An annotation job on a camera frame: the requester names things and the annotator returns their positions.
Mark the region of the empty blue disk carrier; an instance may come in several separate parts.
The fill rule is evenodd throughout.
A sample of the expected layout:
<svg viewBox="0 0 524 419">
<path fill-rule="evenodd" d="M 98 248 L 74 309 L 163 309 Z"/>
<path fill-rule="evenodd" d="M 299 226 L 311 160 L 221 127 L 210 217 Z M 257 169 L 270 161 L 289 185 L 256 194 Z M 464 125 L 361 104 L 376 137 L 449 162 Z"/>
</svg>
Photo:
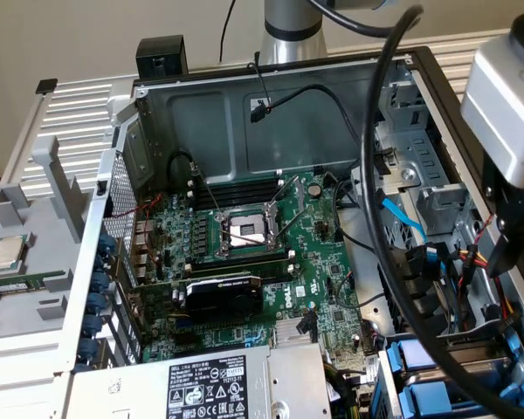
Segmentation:
<svg viewBox="0 0 524 419">
<path fill-rule="evenodd" d="M 492 363 L 471 366 L 476 383 L 524 408 L 524 373 L 513 380 L 510 370 Z M 415 370 L 398 393 L 403 419 L 470 419 L 488 410 L 473 401 L 439 369 Z"/>
</svg>

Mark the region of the hard disk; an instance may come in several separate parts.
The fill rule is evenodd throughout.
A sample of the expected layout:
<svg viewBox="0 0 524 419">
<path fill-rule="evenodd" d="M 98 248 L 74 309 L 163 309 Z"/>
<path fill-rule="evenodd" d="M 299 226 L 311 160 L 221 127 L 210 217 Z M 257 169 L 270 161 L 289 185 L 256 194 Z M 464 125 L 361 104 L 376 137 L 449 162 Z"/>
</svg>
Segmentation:
<svg viewBox="0 0 524 419">
<path fill-rule="evenodd" d="M 438 337 L 448 354 L 485 389 L 502 390 L 511 383 L 514 355 L 494 325 Z M 454 380 L 438 366 L 420 340 L 408 334 L 386 346 L 390 369 L 398 389 L 441 381 L 451 402 L 469 402 Z"/>
</svg>

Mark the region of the silver CPU chip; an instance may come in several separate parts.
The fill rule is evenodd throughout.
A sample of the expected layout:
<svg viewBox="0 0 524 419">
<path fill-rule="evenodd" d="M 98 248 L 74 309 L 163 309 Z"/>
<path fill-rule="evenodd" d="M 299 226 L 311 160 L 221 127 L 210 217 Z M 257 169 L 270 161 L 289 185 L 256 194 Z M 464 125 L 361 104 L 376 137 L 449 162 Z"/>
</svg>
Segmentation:
<svg viewBox="0 0 524 419">
<path fill-rule="evenodd" d="M 26 247 L 26 235 L 0 238 L 0 272 L 18 271 Z"/>
</svg>

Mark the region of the open grey PC case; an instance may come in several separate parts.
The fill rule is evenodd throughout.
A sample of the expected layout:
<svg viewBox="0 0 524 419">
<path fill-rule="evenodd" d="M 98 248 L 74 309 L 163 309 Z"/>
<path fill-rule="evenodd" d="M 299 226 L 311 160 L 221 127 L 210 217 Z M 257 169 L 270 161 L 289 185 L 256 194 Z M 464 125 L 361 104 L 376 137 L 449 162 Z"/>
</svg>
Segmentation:
<svg viewBox="0 0 524 419">
<path fill-rule="evenodd" d="M 100 234 L 115 239 L 114 252 L 103 254 L 110 257 L 110 268 L 104 270 L 110 285 L 103 293 L 103 327 L 93 337 L 99 351 L 92 361 L 78 362 L 76 347 L 62 419 L 76 374 L 153 363 L 141 358 L 141 331 L 128 299 L 138 284 L 131 261 L 134 229 L 147 199 L 202 183 L 191 171 L 192 161 L 210 186 L 305 172 L 332 175 L 345 189 L 343 204 L 335 208 L 336 228 L 355 270 L 355 291 L 359 299 L 371 301 L 362 316 L 375 336 L 376 376 L 387 338 L 409 333 L 420 340 L 399 308 L 414 303 L 400 279 L 397 283 L 406 293 L 397 297 L 390 290 L 361 203 L 359 140 L 374 70 L 374 58 L 363 55 L 136 83 L 134 108 L 117 126 L 113 147 L 101 163 L 82 257 L 87 282 L 83 320 L 94 257 L 101 254 Z M 440 335 L 427 327 L 436 338 L 503 319 L 524 345 L 524 274 L 512 269 L 490 278 L 486 271 L 499 230 L 482 189 L 484 150 L 460 116 L 459 101 L 428 50 L 405 52 L 390 66 L 383 87 L 403 81 L 413 82 L 421 92 L 442 136 L 442 156 L 467 188 L 470 203 L 461 228 L 429 239 L 420 223 L 377 186 L 376 177 L 390 170 L 375 135 L 383 236 L 389 248 L 406 251 L 425 245 L 436 251 L 440 280 L 435 286 L 448 321 Z M 368 387 L 354 385 L 322 353 L 321 358 L 330 419 L 370 419 L 375 380 Z"/>
</svg>

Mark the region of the CPU socket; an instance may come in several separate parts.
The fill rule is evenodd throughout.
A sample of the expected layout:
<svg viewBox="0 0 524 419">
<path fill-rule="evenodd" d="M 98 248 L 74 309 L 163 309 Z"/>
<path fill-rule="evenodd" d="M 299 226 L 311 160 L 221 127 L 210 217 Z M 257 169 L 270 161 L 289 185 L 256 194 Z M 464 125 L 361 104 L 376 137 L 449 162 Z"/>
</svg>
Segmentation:
<svg viewBox="0 0 524 419">
<path fill-rule="evenodd" d="M 237 251 L 274 252 L 284 245 L 280 238 L 277 203 L 231 208 L 215 215 L 218 245 L 214 254 L 231 258 Z"/>
</svg>

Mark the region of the grey metal drive cage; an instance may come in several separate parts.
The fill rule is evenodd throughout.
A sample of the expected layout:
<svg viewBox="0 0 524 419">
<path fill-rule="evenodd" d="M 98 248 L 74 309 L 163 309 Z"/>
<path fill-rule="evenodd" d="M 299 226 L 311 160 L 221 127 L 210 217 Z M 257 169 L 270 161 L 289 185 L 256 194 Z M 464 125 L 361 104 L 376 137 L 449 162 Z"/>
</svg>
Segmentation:
<svg viewBox="0 0 524 419">
<path fill-rule="evenodd" d="M 454 233 L 470 198 L 442 156 L 442 136 L 418 87 L 411 81 L 387 85 L 378 111 L 383 119 L 375 125 L 376 148 L 386 153 L 390 173 L 378 175 L 377 186 L 429 239 Z"/>
</svg>

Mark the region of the grey power supply unit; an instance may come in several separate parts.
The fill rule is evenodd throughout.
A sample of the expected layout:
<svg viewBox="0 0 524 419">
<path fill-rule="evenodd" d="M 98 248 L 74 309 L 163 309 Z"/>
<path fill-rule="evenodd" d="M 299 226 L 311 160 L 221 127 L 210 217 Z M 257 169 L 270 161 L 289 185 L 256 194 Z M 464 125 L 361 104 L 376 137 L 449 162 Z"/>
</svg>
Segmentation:
<svg viewBox="0 0 524 419">
<path fill-rule="evenodd" d="M 236 349 L 76 374 L 66 419 L 330 419 L 317 345 Z"/>
</svg>

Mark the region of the black graphics card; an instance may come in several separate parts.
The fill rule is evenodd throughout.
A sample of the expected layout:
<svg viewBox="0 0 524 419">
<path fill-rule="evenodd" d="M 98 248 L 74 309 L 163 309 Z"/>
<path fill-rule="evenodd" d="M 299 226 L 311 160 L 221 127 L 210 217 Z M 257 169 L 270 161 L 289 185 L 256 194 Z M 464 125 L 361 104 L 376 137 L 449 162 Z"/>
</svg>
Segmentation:
<svg viewBox="0 0 524 419">
<path fill-rule="evenodd" d="M 148 321 L 245 319 L 261 313 L 264 307 L 263 279 L 253 275 L 143 285 L 128 296 L 134 312 Z"/>
</svg>

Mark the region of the metal port block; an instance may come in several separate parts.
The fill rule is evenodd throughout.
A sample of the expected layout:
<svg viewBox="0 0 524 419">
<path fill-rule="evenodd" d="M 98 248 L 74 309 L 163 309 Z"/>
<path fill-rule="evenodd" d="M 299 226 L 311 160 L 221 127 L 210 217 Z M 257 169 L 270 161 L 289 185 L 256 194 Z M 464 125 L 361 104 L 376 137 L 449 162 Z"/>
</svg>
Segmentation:
<svg viewBox="0 0 524 419">
<path fill-rule="evenodd" d="M 131 261 L 139 285 L 149 283 L 155 276 L 158 262 L 158 233 L 155 219 L 141 220 L 136 223 L 131 249 Z"/>
</svg>

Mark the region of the black RAM slot row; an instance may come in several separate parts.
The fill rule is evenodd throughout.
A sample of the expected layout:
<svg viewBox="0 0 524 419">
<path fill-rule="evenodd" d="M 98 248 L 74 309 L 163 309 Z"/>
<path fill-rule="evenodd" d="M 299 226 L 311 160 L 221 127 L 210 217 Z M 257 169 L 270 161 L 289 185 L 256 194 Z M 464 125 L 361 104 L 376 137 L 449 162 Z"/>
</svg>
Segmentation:
<svg viewBox="0 0 524 419">
<path fill-rule="evenodd" d="M 219 183 L 211 185 L 210 189 L 220 209 L 265 203 L 269 202 L 278 192 L 279 179 L 273 176 L 243 182 Z M 199 183 L 190 193 L 192 194 L 190 197 L 192 207 L 195 210 L 215 209 L 215 205 L 202 183 Z"/>
<path fill-rule="evenodd" d="M 187 278 L 222 278 L 247 274 L 260 278 L 281 278 L 289 274 L 289 266 L 297 263 L 293 250 L 243 255 L 237 258 L 217 259 L 210 262 L 192 262 L 183 268 Z"/>
</svg>

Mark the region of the grey plastic parts rack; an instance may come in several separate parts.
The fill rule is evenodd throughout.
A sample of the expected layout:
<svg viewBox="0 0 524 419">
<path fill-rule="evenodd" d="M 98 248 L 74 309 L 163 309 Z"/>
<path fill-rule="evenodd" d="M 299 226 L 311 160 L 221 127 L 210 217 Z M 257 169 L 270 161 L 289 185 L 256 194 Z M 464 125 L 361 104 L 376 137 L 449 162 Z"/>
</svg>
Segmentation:
<svg viewBox="0 0 524 419">
<path fill-rule="evenodd" d="M 0 238 L 27 236 L 18 271 L 0 277 L 66 271 L 45 280 L 45 289 L 0 297 L 0 339 L 58 329 L 66 315 L 91 194 L 62 168 L 56 136 L 36 139 L 32 160 L 43 169 L 48 196 L 29 196 L 20 183 L 0 185 Z"/>
</svg>

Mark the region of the grey metal disk bay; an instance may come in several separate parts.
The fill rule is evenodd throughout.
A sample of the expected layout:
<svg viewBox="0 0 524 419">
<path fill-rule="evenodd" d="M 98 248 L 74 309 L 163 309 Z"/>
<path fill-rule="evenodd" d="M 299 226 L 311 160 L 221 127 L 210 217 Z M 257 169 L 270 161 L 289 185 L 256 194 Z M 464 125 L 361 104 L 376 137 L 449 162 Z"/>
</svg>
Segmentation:
<svg viewBox="0 0 524 419">
<path fill-rule="evenodd" d="M 518 332 L 508 322 L 506 322 L 503 319 L 490 320 L 486 322 L 485 324 L 481 326 L 477 326 L 477 327 L 482 327 L 484 325 L 487 325 L 487 326 L 494 325 L 497 330 L 497 334 L 504 338 L 505 342 L 508 344 L 508 347 L 511 349 L 512 354 L 514 355 L 514 360 L 516 361 L 516 364 L 512 370 L 512 375 L 511 375 L 512 379 L 513 380 L 521 379 L 524 373 L 524 345 L 521 341 L 521 337 L 519 336 Z M 405 335 L 405 334 L 413 336 L 409 333 L 403 333 L 403 334 L 397 334 L 395 336 L 391 336 L 387 338 L 386 343 L 383 347 L 383 350 L 380 351 L 379 353 L 378 372 L 377 372 L 377 376 L 375 379 L 375 389 L 372 395 L 370 408 L 369 408 L 370 419 L 403 419 L 401 417 L 401 408 L 400 408 L 400 404 L 398 401 L 398 393 L 401 391 L 401 389 L 398 389 L 396 387 L 396 384 L 394 383 L 394 378 L 393 378 L 393 374 L 390 369 L 389 356 L 387 355 L 386 346 L 389 344 L 389 342 L 393 341 L 397 336 Z M 472 375 L 470 376 L 471 376 L 471 383 L 473 385 L 483 388 L 482 386 L 476 383 L 476 380 L 472 377 Z M 491 391 L 491 390 L 487 390 L 487 391 L 493 393 L 495 396 L 498 397 L 499 400 L 503 402 L 508 402 L 517 409 L 524 410 L 523 407 L 515 406 L 511 402 L 502 399 L 501 397 L 496 395 L 494 391 Z M 470 419 L 517 419 L 517 417 L 509 413 L 493 414 L 488 410 L 488 413 L 486 415 L 476 416 Z"/>
</svg>

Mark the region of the green RAM stick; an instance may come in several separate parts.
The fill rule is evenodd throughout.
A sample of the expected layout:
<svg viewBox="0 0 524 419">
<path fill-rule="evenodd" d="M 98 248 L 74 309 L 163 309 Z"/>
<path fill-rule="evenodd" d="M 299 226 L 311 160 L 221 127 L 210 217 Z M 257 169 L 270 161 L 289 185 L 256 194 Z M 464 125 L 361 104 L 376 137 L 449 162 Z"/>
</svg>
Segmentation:
<svg viewBox="0 0 524 419">
<path fill-rule="evenodd" d="M 0 277 L 0 297 L 8 294 L 42 291 L 45 289 L 46 279 L 63 278 L 65 275 L 66 271 L 50 271 Z"/>
</svg>

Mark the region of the silver heatsink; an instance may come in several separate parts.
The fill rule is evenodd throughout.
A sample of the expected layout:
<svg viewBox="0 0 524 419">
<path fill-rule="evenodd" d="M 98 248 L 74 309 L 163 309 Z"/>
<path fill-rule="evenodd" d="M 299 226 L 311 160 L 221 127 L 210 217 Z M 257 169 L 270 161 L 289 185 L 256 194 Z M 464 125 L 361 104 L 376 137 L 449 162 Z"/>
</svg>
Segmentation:
<svg viewBox="0 0 524 419">
<path fill-rule="evenodd" d="M 300 321 L 301 318 L 281 319 L 276 321 L 273 338 L 275 347 L 293 347 L 312 343 L 309 332 L 301 333 L 297 329 L 297 325 Z"/>
</svg>

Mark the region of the black plastic bracket stack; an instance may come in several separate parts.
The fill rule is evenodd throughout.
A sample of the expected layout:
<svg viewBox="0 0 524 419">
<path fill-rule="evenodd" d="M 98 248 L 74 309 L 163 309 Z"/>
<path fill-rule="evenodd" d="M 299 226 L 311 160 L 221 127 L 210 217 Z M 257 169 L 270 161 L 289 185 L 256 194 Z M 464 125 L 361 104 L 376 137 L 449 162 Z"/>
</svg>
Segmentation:
<svg viewBox="0 0 524 419">
<path fill-rule="evenodd" d="M 410 250 L 391 247 L 400 283 L 431 333 L 440 335 L 448 321 L 435 283 L 440 280 L 440 261 L 432 247 L 421 245 Z"/>
</svg>

